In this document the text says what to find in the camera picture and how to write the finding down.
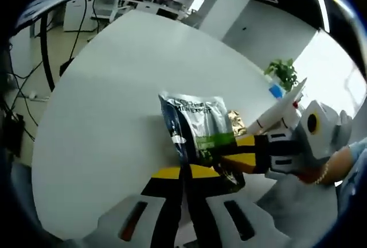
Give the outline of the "person's right hand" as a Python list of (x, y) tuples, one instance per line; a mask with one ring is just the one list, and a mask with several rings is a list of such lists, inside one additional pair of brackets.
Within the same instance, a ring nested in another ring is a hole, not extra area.
[(334, 183), (338, 179), (333, 168), (333, 158), (330, 157), (328, 161), (321, 166), (298, 173), (297, 178), (306, 184), (313, 185), (330, 185)]

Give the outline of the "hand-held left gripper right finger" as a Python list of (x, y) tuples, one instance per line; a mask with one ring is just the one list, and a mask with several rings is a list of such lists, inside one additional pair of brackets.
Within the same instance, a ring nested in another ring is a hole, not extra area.
[(286, 247), (290, 242), (242, 191), (227, 193), (211, 168), (188, 165), (188, 206), (200, 247)]

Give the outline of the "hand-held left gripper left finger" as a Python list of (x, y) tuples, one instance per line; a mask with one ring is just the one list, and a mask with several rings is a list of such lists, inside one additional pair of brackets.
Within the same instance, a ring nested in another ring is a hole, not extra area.
[(143, 191), (103, 214), (85, 238), (87, 247), (173, 247), (181, 218), (179, 167), (153, 174)]

